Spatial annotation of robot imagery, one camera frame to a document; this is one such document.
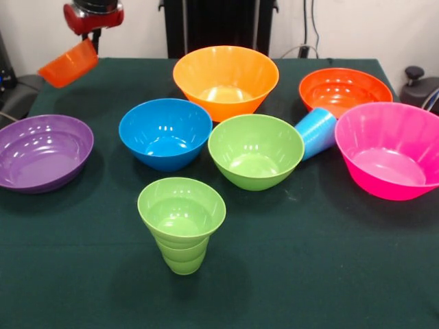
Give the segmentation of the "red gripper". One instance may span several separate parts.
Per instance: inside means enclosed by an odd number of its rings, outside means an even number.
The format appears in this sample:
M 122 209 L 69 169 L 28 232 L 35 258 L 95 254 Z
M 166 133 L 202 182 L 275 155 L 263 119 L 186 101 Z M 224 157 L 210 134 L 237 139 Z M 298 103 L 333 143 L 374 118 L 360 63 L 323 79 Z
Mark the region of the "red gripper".
M 101 29 L 119 26 L 124 19 L 120 1 L 71 1 L 63 5 L 63 14 L 68 27 L 76 35 L 92 32 L 91 42 L 97 55 Z

